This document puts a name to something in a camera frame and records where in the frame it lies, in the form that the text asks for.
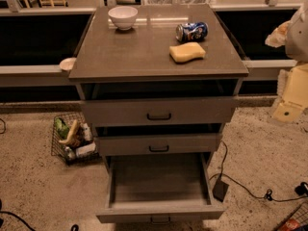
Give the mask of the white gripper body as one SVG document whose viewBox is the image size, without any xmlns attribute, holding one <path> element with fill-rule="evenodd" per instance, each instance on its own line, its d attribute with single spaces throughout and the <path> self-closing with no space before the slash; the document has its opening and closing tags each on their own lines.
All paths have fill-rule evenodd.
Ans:
<svg viewBox="0 0 308 231">
<path fill-rule="evenodd" d="M 277 94 L 282 103 L 297 109 L 308 107 L 308 64 L 300 64 L 278 75 Z"/>
</svg>

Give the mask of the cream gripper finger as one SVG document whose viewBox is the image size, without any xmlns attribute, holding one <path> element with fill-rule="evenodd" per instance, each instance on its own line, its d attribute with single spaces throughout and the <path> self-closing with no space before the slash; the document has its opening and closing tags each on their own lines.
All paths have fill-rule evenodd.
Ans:
<svg viewBox="0 0 308 231">
<path fill-rule="evenodd" d="M 289 103 L 279 102 L 271 117 L 279 122 L 293 122 L 302 114 L 303 110 Z"/>
</svg>

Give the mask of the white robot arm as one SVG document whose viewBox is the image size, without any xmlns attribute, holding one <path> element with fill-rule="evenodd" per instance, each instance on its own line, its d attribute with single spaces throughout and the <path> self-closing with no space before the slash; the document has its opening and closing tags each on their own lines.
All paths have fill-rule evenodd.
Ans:
<svg viewBox="0 0 308 231">
<path fill-rule="evenodd" d="M 290 71 L 281 70 L 278 75 L 278 98 L 270 115 L 279 122 L 293 122 L 308 108 L 308 2 L 275 28 L 265 44 L 284 46 L 286 55 L 296 61 Z"/>
</svg>

